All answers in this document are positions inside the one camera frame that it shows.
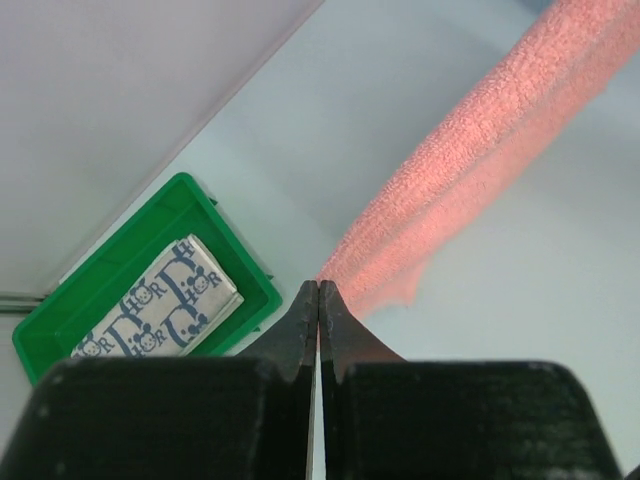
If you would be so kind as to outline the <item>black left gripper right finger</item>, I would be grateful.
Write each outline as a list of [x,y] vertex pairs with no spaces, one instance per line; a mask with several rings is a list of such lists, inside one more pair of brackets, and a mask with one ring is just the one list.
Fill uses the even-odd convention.
[[408,361],[319,287],[330,479],[618,479],[574,374],[546,361]]

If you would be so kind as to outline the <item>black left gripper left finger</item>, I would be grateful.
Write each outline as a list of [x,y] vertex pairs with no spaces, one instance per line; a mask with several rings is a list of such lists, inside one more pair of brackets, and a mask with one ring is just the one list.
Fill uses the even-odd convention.
[[57,363],[1,459],[5,479],[307,479],[318,285],[234,356]]

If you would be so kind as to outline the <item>pink towel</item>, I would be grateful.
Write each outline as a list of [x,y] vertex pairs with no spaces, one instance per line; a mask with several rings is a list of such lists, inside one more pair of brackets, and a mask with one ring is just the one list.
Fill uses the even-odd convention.
[[639,48],[635,1],[556,1],[354,221],[324,267],[357,315],[413,299],[429,257],[600,94]]

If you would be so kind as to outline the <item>blue white patterned towel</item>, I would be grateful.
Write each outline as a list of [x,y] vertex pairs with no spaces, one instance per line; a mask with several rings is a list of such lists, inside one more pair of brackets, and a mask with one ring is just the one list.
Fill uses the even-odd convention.
[[161,252],[70,356],[185,356],[243,302],[218,260],[190,234]]

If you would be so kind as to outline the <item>green plastic tray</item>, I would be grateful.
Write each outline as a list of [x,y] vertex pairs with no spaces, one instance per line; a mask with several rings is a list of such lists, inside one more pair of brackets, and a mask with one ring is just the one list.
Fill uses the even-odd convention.
[[244,297],[187,355],[222,355],[282,304],[270,277],[187,173],[174,175],[14,330],[13,344],[30,383],[73,348],[177,239],[197,236]]

